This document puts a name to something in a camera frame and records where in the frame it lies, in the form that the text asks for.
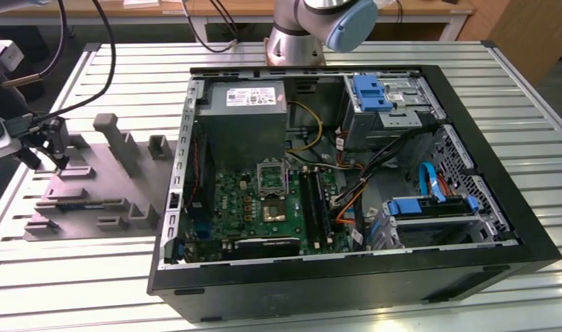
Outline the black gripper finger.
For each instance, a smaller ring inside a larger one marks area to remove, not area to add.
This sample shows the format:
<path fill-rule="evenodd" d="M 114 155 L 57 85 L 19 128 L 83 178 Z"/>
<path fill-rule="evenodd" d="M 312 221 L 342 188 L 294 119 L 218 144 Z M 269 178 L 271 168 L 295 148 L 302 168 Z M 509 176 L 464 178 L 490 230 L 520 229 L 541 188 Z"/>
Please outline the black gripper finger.
<path fill-rule="evenodd" d="M 37 154 L 31 151 L 29 147 L 25 147 L 18 151 L 18 159 L 30 169 L 39 169 L 41 158 L 37 156 Z"/>
<path fill-rule="evenodd" d="M 50 153 L 50 160 L 58 167 L 63 170 L 70 161 L 70 157 L 66 154 L 66 149 L 69 148 L 70 138 L 61 136 L 51 136 L 47 139 L 49 146 L 47 151 Z"/>

